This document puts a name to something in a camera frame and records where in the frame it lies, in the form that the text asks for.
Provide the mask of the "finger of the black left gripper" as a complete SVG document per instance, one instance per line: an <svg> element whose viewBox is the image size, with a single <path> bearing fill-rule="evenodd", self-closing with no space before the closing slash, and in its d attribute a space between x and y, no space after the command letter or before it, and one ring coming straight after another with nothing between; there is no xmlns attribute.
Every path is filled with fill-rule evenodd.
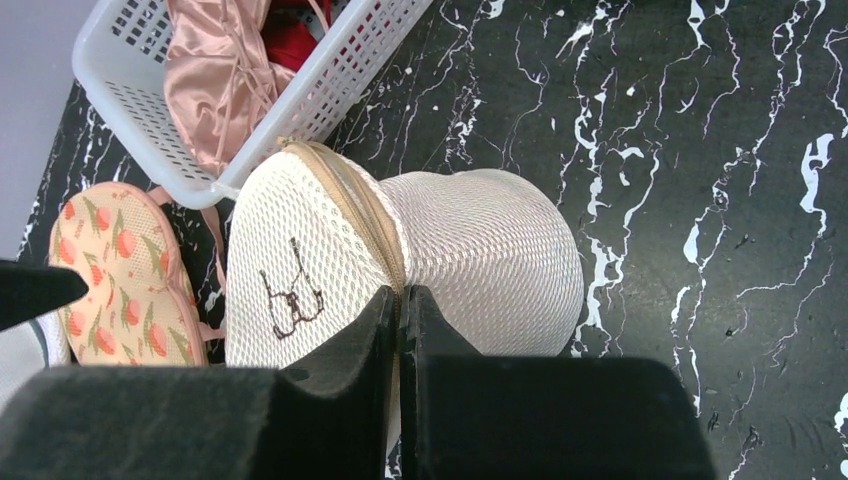
<svg viewBox="0 0 848 480"><path fill-rule="evenodd" d="M74 270L1 260L1 330L83 298L89 291Z"/></svg>

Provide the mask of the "white mesh laundry bag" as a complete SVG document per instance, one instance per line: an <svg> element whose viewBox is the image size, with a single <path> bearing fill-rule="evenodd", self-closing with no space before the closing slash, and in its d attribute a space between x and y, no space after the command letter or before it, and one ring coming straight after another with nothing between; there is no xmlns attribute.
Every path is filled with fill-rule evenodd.
<svg viewBox="0 0 848 480"><path fill-rule="evenodd" d="M559 354L584 299L572 231L528 180L498 169L378 180L322 144L289 142L236 196L226 364L288 367L378 289L411 285L489 356Z"/></svg>

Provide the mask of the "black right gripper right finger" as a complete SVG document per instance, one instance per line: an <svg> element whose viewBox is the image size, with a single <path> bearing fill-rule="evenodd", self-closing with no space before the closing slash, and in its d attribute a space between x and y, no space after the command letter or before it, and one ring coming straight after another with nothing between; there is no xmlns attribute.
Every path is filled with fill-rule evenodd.
<svg viewBox="0 0 848 480"><path fill-rule="evenodd" d="M686 392L644 358L485 356L409 287L400 320L407 479L712 479Z"/></svg>

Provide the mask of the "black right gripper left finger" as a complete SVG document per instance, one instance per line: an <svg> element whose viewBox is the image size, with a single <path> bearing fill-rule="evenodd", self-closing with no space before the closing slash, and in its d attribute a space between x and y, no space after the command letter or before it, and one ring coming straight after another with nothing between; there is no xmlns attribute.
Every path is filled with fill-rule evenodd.
<svg viewBox="0 0 848 480"><path fill-rule="evenodd" d="M281 369L62 367L1 417L5 479L379 479L396 297Z"/></svg>

